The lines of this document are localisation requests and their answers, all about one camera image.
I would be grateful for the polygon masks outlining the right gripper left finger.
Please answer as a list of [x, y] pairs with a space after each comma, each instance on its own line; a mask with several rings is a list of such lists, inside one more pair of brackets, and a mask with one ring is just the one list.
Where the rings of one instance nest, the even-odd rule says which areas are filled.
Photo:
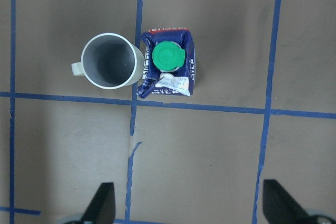
[[114, 183], [101, 183], [80, 223], [113, 224], [116, 216], [115, 203]]

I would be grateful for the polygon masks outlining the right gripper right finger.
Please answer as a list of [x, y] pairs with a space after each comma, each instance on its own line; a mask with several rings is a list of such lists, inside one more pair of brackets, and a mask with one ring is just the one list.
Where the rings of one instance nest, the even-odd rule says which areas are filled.
[[275, 179], [265, 179], [262, 209], [268, 223], [309, 223], [309, 215]]

